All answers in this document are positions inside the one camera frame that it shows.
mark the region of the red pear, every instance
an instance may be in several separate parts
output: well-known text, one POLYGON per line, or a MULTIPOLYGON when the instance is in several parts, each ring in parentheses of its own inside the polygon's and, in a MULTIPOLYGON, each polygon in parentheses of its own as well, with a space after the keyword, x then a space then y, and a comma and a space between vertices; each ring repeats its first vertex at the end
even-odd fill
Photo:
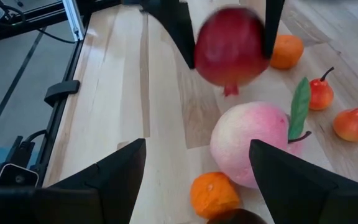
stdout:
POLYGON ((350 142, 358 142, 358 108, 340 112, 334 120, 335 133, 350 142))
POLYGON ((195 47, 195 67, 208 82, 238 95, 269 65, 262 53, 264 25, 245 7, 225 7, 203 24, 195 47))

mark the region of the orange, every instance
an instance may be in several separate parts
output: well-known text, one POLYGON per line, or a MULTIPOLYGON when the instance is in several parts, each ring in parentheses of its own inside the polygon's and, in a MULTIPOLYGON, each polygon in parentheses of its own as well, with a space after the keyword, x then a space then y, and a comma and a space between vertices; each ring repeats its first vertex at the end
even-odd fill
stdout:
POLYGON ((302 40, 294 35, 277 35, 270 66, 277 69, 290 69, 297 65, 303 54, 302 40))
POLYGON ((190 197, 196 214, 206 219, 235 209, 240 203, 229 178, 222 172, 197 177, 191 186, 190 197))

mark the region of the wooden table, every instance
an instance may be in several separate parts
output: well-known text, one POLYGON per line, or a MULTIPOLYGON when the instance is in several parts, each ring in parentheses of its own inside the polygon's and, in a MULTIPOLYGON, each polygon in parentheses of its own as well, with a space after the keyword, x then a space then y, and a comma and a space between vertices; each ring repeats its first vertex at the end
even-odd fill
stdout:
MULTIPOLYGON (((195 36, 208 14, 227 4, 253 7, 259 0, 188 0, 195 36)), ((147 160, 131 223, 204 223, 190 206, 195 177, 218 170, 209 153, 211 131, 230 107, 270 101, 287 113, 296 84, 320 77, 329 67, 332 106, 311 112, 302 158, 358 181, 358 144, 340 140, 335 115, 358 107, 358 18, 349 5, 286 2, 279 33, 293 33, 306 45, 299 64, 281 72, 269 68, 238 97, 204 81, 186 66, 172 39, 151 16, 135 7, 114 7, 92 15, 44 185, 68 177, 137 138, 147 140, 147 160)), ((242 206, 269 223, 256 190, 237 187, 242 206)))

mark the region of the cable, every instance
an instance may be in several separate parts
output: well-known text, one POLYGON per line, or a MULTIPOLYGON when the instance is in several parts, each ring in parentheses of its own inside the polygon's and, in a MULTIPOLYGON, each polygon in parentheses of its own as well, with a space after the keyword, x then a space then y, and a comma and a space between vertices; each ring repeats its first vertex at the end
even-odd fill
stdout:
MULTIPOLYGON (((18 15, 21 16, 22 21, 20 23, 17 23, 17 24, 5 24, 5 23, 0 22, 0 26, 12 27, 12 26, 17 26, 19 24, 23 24, 23 23, 27 22, 27 19, 25 18, 25 15, 24 15, 24 13, 22 11, 20 11, 20 10, 14 8, 14 7, 11 7, 11 6, 7 6, 7 5, 3 5, 2 7, 4 9, 16 12, 18 15)), ((57 37, 55 35, 52 35, 52 34, 49 34, 48 32, 43 31, 42 29, 37 29, 37 31, 39 31, 39 32, 41 32, 41 33, 43 33, 43 34, 47 35, 48 37, 51 37, 51 38, 53 38, 55 40, 59 40, 59 41, 61 41, 63 43, 76 44, 76 41, 70 41, 70 40, 65 40, 65 39, 59 38, 59 37, 57 37)))
POLYGON ((59 37, 56 37, 56 36, 54 36, 54 35, 52 35, 52 34, 49 34, 49 33, 45 32, 45 31, 43 31, 42 29, 37 29, 37 30, 38 30, 39 32, 41 32, 41 33, 47 35, 48 37, 51 37, 51 38, 55 39, 55 40, 59 40, 59 41, 61 41, 61 42, 68 43, 68 44, 75 44, 75 43, 76 43, 75 41, 63 40, 63 39, 61 39, 61 38, 59 38, 59 37))
POLYGON ((41 135, 47 135, 47 130, 41 130, 41 131, 37 131, 36 133, 34 133, 34 134, 31 134, 28 138, 26 138, 25 140, 24 140, 24 142, 31 142, 31 141, 33 141, 36 137, 38 137, 38 136, 41 136, 41 135))

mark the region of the peach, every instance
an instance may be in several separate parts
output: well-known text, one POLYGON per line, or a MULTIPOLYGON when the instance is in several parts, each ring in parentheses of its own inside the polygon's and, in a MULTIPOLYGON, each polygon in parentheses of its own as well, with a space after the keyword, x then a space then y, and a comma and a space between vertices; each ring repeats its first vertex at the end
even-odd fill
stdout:
POLYGON ((302 143, 288 144, 288 117, 267 102, 237 105, 225 112, 216 124, 210 150, 222 172, 239 185, 257 189, 249 160, 252 139, 259 139, 295 156, 302 143))

